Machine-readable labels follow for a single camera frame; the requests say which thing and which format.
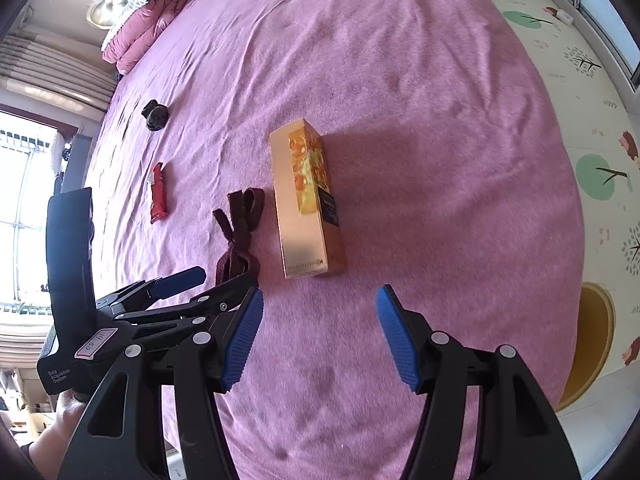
window frame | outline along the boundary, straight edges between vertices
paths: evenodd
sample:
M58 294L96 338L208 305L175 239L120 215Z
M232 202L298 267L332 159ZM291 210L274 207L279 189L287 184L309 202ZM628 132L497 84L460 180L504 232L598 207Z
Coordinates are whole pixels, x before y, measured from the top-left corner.
M25 137L25 136L13 136L9 137L7 135L8 132L2 131L4 134L0 136L0 150L12 150L14 152L21 152L27 154L27 162L24 166L24 171L22 172L22 177L20 181L20 191L18 192L18 202L15 208L15 215L13 221L5 221L0 220L0 224L7 225L13 228L13 254L12 254L12 263L13 263L13 290L14 290L14 300L12 303L2 302L0 303L0 312L14 312L18 314L51 314L51 308L36 306L32 304L23 304L20 299L20 274L18 270L18 258L19 258L19 237L20 232L23 230L30 230L36 232L44 231L44 226L35 226L30 225L20 221L22 205L24 203L24 193L27 187L27 181L29 178L29 174L31 171L31 167L33 165L33 159L36 153L46 153L49 148L48 142L43 142L37 137L34 139L33 137Z
M580 15L590 25L590 27L596 32L598 37L604 42L605 46L607 47L611 55L616 60L616 63L619 65L620 69L625 74L633 90L638 90L640 88L640 63L638 63L638 66L636 67L631 67L628 65L625 57L620 53L620 51L616 47L615 42L611 39L611 37L607 34L607 32L602 28L602 26L597 22L597 20L591 15L591 13L582 5L582 0L567 0L567 1L569 4L572 5L572 7L577 12L580 13Z

green circle print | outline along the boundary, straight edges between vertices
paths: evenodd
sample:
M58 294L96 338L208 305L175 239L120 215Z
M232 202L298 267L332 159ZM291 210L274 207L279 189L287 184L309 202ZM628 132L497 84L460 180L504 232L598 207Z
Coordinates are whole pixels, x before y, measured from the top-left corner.
M585 155L575 165L575 177L584 192L596 200L608 200L616 189L609 163L600 155Z
M506 12L503 12L502 15L510 22L517 23L523 27L542 28L540 20L526 12L521 12L520 10L507 10Z

pink bedsheet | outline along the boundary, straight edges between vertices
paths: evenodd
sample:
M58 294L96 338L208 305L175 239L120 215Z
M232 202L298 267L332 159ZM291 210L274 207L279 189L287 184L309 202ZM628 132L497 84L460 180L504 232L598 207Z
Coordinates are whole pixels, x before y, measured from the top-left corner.
M128 74L158 36L172 23L188 0L149 0L125 22L107 45L102 58Z
M152 98L171 113L156 133L140 115ZM324 135L349 267L285 280L268 134L302 116ZM150 225L158 161L171 215ZM194 265L212 286L226 250L212 209L266 190L264 320L218 397L242 480L399 478L424 399L376 319L383 283L465 345L513 344L559 400L582 212L542 80L489 0L194 0L118 86L88 185L98 297Z

human hand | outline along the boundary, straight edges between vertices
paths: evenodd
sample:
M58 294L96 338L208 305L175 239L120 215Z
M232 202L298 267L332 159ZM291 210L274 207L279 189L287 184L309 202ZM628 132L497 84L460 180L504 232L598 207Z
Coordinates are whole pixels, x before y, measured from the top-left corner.
M56 406L56 420L31 444L31 462L46 480L56 480L66 447L85 408L86 404L77 400L71 390L61 393Z
M71 440L85 408L86 403L77 400L72 390L59 394L54 426L60 435L66 438L67 443Z

blue gripper pad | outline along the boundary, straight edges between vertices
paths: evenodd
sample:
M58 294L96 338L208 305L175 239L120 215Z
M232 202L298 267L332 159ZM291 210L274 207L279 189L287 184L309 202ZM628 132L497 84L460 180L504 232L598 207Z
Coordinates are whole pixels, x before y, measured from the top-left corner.
M183 270L159 280L151 294L154 298L166 300L185 290L202 285L206 279L207 273L202 267L191 267L191 269Z
M235 333L226 346L225 369L220 377L220 383L226 391L229 391L242 377L244 365L262 321L262 310L262 291L258 288L241 314Z
M403 383L409 385L412 392L417 392L422 382L418 371L418 351L411 341L393 298L389 296L385 287L378 291L376 305L378 319L396 362L400 378Z

